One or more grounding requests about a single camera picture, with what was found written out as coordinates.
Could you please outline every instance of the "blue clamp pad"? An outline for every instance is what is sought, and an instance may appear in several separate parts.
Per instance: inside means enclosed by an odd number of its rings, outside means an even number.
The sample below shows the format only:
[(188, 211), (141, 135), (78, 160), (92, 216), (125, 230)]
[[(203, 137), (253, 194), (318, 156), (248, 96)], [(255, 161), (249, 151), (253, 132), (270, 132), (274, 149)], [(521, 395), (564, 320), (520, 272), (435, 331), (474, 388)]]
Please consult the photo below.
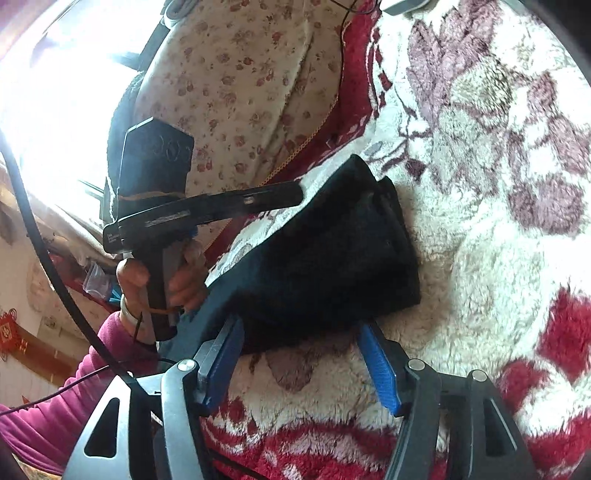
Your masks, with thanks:
[(380, 403), (392, 415), (399, 415), (401, 401), (398, 395), (396, 372), (369, 324), (362, 325), (357, 345), (374, 382)]
[(222, 402), (244, 344), (242, 319), (231, 316), (215, 340), (203, 342), (194, 360), (199, 364), (196, 400), (209, 412)]

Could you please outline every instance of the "finger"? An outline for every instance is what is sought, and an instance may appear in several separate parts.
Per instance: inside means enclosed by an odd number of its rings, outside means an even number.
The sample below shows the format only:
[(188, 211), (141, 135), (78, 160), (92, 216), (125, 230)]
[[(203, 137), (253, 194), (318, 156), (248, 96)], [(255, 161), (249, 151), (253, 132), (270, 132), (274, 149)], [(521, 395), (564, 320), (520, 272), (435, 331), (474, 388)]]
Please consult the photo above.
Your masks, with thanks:
[(133, 258), (126, 258), (117, 265), (117, 280), (119, 283), (145, 287), (150, 279), (150, 273), (145, 265)]
[(170, 279), (168, 289), (171, 293), (175, 293), (184, 290), (191, 284), (202, 283), (202, 281), (199, 281), (200, 276), (199, 272), (190, 265), (183, 265)]
[(184, 305), (185, 310), (197, 310), (203, 304), (208, 294), (209, 291), (206, 288), (202, 289)]
[(184, 290), (174, 294), (170, 299), (170, 303), (172, 306), (182, 307), (198, 296), (204, 289), (204, 285), (191, 284)]

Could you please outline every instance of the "red decoration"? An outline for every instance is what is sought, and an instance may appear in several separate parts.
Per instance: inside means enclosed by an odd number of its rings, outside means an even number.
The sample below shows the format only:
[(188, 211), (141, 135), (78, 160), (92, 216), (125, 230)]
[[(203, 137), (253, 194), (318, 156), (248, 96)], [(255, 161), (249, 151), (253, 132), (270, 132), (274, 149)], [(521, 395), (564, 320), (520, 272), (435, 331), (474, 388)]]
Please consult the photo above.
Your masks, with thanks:
[(21, 344), (17, 332), (17, 311), (10, 309), (9, 312), (0, 316), (0, 350), (12, 352)]

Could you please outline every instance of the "wrist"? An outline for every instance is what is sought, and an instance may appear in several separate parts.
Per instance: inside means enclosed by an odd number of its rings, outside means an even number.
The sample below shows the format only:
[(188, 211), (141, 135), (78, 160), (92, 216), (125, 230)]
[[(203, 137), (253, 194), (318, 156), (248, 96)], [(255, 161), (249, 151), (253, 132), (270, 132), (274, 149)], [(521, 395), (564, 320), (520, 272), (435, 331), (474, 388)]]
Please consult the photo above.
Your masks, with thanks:
[(125, 295), (121, 295), (121, 312), (119, 313), (119, 321), (127, 333), (135, 340), (147, 345), (152, 345), (155, 342), (154, 332), (151, 331), (148, 322), (142, 321), (141, 310), (139, 314), (135, 314), (138, 308), (131, 310)]

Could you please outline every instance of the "bracelet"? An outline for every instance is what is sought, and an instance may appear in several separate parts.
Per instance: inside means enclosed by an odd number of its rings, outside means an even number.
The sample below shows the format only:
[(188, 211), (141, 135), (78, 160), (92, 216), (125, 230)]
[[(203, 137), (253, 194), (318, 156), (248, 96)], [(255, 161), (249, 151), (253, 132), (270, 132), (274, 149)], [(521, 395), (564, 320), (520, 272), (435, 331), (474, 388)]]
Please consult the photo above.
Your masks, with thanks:
[(141, 315), (139, 318), (136, 318), (131, 314), (131, 312), (127, 308), (127, 303), (125, 302), (125, 295), (123, 294), (121, 294), (121, 313), (123, 313), (125, 318), (127, 318), (130, 322), (134, 323), (135, 325), (142, 321)]

